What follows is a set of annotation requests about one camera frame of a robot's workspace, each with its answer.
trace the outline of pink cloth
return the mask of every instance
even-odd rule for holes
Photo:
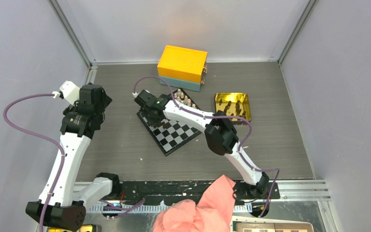
[[[160,213],[154,232],[229,232],[235,200],[235,182],[225,175],[218,178],[202,195],[199,203],[183,200]]]

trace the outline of coral fabric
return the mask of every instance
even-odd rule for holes
[[[183,200],[160,213],[154,232],[229,232],[235,200],[235,182],[225,175],[214,181],[199,203]]]

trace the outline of gold tray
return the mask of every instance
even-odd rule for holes
[[[226,111],[226,115],[240,116],[251,122],[251,110],[246,93],[216,93],[215,111]],[[231,119],[233,124],[245,124],[236,118]]]

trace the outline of cable connector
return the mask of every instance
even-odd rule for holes
[[[57,91],[53,91],[52,94],[53,94],[53,98],[54,99],[60,98],[60,95],[61,95],[61,93],[60,92],[57,92]]]

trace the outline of yellow box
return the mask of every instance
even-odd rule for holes
[[[207,52],[167,45],[157,65],[158,75],[201,83]]]

